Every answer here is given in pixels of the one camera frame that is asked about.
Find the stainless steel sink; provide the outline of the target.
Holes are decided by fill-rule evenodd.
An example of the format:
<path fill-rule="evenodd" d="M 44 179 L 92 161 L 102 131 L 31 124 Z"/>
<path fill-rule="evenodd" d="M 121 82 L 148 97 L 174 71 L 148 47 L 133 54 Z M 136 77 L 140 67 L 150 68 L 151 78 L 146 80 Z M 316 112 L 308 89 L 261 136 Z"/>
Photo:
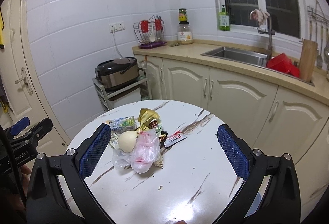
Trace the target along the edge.
<path fill-rule="evenodd" d="M 202 56 L 220 58 L 250 64 L 253 66 L 266 67 L 267 55 L 244 49 L 219 47 L 201 54 Z"/>

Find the white steamed bun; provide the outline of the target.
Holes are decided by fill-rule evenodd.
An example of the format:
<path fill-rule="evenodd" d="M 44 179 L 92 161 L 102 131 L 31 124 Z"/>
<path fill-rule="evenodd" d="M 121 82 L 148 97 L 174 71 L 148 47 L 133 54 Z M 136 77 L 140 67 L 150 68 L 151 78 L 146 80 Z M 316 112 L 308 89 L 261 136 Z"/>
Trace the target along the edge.
<path fill-rule="evenodd" d="M 135 130 L 125 131 L 118 138 L 119 148 L 125 152 L 130 153 L 137 142 L 138 133 Z"/>

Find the red plastic basin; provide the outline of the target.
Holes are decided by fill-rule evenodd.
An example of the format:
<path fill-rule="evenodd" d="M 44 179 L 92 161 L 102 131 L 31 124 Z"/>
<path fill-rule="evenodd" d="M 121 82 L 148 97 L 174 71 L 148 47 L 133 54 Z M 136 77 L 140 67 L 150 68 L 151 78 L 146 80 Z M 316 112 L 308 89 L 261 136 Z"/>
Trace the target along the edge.
<path fill-rule="evenodd" d="M 289 59 L 285 53 L 281 53 L 269 60 L 266 63 L 266 68 L 300 78 L 299 68 L 292 63 L 292 60 Z"/>

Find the clear jar with yellow contents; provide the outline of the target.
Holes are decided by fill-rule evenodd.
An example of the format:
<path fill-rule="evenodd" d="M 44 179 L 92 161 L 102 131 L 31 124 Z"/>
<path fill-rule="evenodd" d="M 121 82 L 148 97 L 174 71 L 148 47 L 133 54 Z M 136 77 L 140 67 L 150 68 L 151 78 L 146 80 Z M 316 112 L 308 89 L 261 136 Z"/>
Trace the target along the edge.
<path fill-rule="evenodd" d="M 179 44 L 193 43 L 193 34 L 189 22 L 179 22 L 177 41 Z"/>

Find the red white sachet wrapper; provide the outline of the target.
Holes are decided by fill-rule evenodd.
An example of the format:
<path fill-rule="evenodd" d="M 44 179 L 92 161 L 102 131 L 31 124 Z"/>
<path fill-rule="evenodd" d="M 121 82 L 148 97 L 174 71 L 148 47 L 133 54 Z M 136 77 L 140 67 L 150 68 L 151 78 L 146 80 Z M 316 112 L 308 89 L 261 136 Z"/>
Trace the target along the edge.
<path fill-rule="evenodd" d="M 164 147 L 169 148 L 184 139 L 186 139 L 186 135 L 184 135 L 180 131 L 177 131 L 166 138 L 166 140 L 164 141 Z"/>

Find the clear plastic bag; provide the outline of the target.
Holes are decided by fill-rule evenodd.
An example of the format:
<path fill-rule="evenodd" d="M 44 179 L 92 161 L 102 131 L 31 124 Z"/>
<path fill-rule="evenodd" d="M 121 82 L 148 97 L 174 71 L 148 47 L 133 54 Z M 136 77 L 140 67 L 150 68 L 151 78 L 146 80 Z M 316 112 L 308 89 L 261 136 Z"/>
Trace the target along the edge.
<path fill-rule="evenodd" d="M 131 167 L 136 173 L 149 171 L 160 158 L 161 144 L 154 129 L 125 131 L 118 137 L 118 148 L 113 151 L 113 166 L 117 170 Z"/>

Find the grey metal shelf rack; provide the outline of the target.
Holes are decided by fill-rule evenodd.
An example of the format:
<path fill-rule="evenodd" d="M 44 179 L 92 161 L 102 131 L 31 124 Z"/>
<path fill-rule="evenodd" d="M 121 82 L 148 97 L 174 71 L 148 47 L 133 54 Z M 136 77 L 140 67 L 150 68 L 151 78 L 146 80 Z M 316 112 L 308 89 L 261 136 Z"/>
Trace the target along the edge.
<path fill-rule="evenodd" d="M 135 82 L 114 91 L 107 91 L 104 86 L 93 78 L 94 87 L 104 111 L 110 111 L 116 107 L 152 99 L 151 87 L 147 76 L 147 64 L 138 62 L 139 77 Z"/>

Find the dark sauce bottle yellow label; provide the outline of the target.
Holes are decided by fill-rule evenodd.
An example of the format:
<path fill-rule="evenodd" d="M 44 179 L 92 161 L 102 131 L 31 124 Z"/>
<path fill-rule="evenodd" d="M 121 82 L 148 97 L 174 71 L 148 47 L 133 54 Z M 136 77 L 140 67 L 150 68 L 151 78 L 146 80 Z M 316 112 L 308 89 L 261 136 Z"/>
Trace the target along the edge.
<path fill-rule="evenodd" d="M 186 23 L 188 21 L 187 10 L 185 8 L 180 8 L 178 10 L 178 19 L 180 23 Z"/>

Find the cream kitchen cabinet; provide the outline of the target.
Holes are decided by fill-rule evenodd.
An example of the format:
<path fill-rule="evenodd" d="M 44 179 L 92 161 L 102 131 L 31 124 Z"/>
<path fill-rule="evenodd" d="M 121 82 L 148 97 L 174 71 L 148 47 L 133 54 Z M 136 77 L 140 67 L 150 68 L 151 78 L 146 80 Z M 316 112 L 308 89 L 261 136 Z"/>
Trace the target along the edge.
<path fill-rule="evenodd" d="M 328 188 L 328 82 L 312 83 L 225 58 L 206 55 L 210 44 L 133 48 L 146 61 L 152 96 L 194 104 L 220 118 L 252 148 L 289 153 L 305 219 Z"/>

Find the metal kitchen faucet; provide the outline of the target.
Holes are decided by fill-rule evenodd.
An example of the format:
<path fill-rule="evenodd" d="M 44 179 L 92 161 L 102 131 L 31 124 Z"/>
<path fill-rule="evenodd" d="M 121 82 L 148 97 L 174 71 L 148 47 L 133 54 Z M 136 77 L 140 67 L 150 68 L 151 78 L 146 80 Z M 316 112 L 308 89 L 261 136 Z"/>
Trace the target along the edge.
<path fill-rule="evenodd" d="M 272 59 L 272 51 L 273 51 L 273 36 L 275 35 L 275 31 L 273 30 L 273 23 L 272 23 L 272 17 L 267 19 L 267 29 L 258 28 L 258 33 L 260 34 L 267 34 L 269 36 L 269 41 L 266 49 L 266 58 L 269 61 Z"/>

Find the wooden cutting board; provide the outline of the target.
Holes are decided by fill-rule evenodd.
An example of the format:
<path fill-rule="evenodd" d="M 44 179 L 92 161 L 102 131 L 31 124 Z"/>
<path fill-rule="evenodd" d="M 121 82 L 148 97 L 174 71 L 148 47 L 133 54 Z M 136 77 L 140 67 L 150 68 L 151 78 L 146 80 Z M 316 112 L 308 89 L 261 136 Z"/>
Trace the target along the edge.
<path fill-rule="evenodd" d="M 300 79 L 310 82 L 317 57 L 317 43 L 304 39 L 302 43 L 301 58 L 299 60 Z"/>

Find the black silver rice cooker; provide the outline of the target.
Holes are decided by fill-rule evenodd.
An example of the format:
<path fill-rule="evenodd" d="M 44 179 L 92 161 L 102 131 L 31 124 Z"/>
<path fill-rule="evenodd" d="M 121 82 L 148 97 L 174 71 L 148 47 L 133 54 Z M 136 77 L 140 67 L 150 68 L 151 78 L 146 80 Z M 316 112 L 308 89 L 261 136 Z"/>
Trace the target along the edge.
<path fill-rule="evenodd" d="M 95 68 L 95 75 L 107 91 L 120 89 L 139 77 L 137 59 L 124 57 L 102 62 Z"/>

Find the pink cloth on faucet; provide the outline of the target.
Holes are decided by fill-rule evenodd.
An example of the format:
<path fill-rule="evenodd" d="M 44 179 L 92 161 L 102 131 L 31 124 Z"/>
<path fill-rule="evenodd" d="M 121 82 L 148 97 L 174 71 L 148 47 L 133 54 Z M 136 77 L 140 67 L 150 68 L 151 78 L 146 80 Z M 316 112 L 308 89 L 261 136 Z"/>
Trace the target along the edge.
<path fill-rule="evenodd" d="M 250 20 L 256 20 L 259 26 L 267 23 L 267 19 L 270 14 L 267 11 L 262 11 L 261 9 L 255 9 L 250 13 Z"/>

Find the gold foil wrapper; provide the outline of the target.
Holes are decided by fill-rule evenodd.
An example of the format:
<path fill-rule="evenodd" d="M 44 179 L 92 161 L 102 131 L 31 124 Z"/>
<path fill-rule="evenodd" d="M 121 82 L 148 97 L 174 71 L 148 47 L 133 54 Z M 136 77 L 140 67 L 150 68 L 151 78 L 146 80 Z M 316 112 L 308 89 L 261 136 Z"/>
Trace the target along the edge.
<path fill-rule="evenodd" d="M 161 149 L 167 133 L 163 131 L 159 114 L 151 109 L 140 110 L 138 137 L 133 150 L 132 168 L 138 174 L 146 173 L 151 166 L 163 168 Z"/>

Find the wall utensil rail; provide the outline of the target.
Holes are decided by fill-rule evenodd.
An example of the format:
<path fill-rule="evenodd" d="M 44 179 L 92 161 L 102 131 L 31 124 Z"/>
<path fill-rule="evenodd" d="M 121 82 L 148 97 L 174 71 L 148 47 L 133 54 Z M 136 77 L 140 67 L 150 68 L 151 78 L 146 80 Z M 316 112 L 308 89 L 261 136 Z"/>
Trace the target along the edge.
<path fill-rule="evenodd" d="M 327 47 L 328 16 L 324 13 L 319 0 L 314 5 L 307 6 L 309 40 L 317 43 L 316 67 L 322 69 L 326 62 L 324 49 Z"/>

